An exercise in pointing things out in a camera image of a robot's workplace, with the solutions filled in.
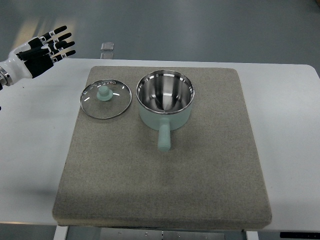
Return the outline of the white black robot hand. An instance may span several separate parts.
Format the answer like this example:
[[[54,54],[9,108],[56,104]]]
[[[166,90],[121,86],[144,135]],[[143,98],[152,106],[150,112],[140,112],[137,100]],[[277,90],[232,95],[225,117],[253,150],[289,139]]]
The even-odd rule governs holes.
[[[75,42],[67,41],[72,34],[66,30],[67,26],[63,25],[13,49],[7,60],[0,63],[2,87],[12,86],[21,79],[34,79],[74,55],[76,51],[70,48]]]

